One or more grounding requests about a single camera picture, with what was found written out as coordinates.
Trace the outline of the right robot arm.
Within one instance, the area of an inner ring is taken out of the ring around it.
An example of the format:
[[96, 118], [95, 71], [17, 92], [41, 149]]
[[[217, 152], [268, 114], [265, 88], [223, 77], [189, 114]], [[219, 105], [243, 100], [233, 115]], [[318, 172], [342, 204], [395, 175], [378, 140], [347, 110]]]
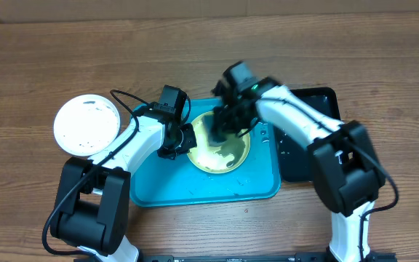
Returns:
[[318, 112], [271, 78], [219, 81], [212, 94], [222, 102], [208, 128], [212, 142], [227, 134], [243, 136], [258, 122], [284, 131], [307, 151], [315, 191], [332, 213], [329, 256], [367, 260], [368, 218], [386, 178], [364, 126]]

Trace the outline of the dark green sponge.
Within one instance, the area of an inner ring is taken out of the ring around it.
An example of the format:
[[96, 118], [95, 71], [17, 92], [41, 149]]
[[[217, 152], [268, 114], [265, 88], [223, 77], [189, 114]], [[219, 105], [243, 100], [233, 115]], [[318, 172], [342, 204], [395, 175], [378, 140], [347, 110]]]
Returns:
[[216, 147], [228, 140], [230, 132], [225, 128], [226, 122], [214, 116], [204, 117], [204, 126], [207, 130], [207, 140], [210, 146]]

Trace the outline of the white plate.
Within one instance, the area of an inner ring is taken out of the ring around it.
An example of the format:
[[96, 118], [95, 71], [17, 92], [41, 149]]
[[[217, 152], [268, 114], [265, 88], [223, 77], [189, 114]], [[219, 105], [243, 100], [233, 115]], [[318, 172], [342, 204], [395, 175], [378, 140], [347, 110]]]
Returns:
[[57, 112], [55, 140], [74, 156], [91, 156], [108, 147], [119, 134], [121, 118], [115, 105], [100, 95], [70, 99]]

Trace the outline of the yellow plate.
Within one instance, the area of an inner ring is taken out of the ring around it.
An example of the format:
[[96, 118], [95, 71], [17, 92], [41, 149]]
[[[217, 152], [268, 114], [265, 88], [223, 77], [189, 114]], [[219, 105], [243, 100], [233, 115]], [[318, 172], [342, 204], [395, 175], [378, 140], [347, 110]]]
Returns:
[[212, 174], [230, 172], [239, 167], [250, 152], [251, 137], [230, 134], [223, 143], [210, 145], [210, 132], [204, 127], [203, 119], [212, 116], [211, 111], [197, 116], [192, 122], [196, 136], [196, 147], [187, 156], [192, 164], [202, 171]]

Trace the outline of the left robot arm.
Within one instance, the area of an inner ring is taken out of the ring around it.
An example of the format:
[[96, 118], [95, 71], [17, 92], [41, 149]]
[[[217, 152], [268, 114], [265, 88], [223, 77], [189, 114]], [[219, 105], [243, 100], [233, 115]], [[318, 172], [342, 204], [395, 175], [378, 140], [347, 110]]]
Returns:
[[158, 152], [174, 159], [196, 146], [192, 126], [184, 111], [187, 102], [150, 103], [132, 112], [128, 128], [103, 151], [88, 159], [70, 158], [63, 166], [53, 211], [44, 225], [41, 240], [61, 239], [86, 261], [138, 261], [139, 250], [125, 233], [132, 174]]

